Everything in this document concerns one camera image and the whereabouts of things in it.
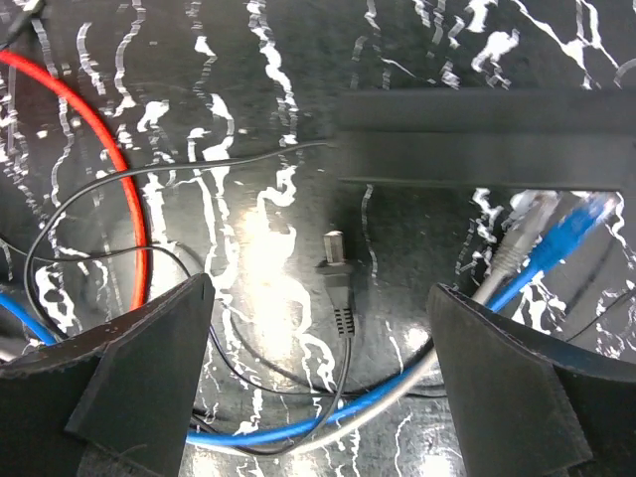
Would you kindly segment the black marbled mat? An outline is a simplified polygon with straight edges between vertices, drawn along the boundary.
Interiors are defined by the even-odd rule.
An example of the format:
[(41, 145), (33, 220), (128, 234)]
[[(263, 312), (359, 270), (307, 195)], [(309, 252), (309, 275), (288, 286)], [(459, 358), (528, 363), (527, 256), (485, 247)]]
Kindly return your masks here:
[[(635, 87), (635, 1), (47, 1), (14, 51), (97, 109), (132, 167), (251, 155), (332, 136), (348, 89)], [(232, 366), (273, 391), (333, 389), (342, 350), (314, 267), (342, 230), (363, 322), (349, 390), (404, 371), (428, 338), (426, 295), (472, 294), (528, 193), (343, 184), (316, 147), (246, 168), (137, 179), (151, 241), (218, 289), (213, 323)], [(61, 202), (113, 171), (63, 100), (1, 66), (1, 236), (26, 251)], [(635, 193), (511, 318), (635, 361)], [(75, 203), (41, 255), (134, 244), (118, 184)], [(66, 333), (128, 310), (134, 254), (35, 264), (42, 306)], [(208, 345), (197, 395), (207, 423), (247, 434), (330, 401), (233, 376)], [(465, 476), (438, 369), (366, 426), (278, 459), (187, 445), (179, 476)]]

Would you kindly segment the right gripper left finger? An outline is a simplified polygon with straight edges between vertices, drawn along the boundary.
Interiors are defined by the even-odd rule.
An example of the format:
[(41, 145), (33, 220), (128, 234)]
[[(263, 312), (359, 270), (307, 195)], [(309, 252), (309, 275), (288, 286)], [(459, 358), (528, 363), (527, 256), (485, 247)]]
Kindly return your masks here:
[(2, 475), (177, 475), (214, 301), (199, 273), (2, 365)]

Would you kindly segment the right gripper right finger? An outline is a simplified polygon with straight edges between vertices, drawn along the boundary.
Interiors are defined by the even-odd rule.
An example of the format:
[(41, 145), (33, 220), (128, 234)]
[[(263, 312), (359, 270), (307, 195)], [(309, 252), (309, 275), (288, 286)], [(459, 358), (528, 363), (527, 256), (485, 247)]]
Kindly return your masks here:
[(470, 476), (632, 476), (635, 366), (436, 284), (427, 312)]

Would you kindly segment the black network switch box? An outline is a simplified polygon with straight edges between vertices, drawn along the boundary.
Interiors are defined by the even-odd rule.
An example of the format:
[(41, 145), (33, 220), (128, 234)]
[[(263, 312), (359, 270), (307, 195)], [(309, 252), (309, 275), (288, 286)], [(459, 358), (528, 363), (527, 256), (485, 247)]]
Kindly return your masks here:
[(635, 91), (423, 88), (342, 97), (344, 181), (621, 191), (635, 183)]

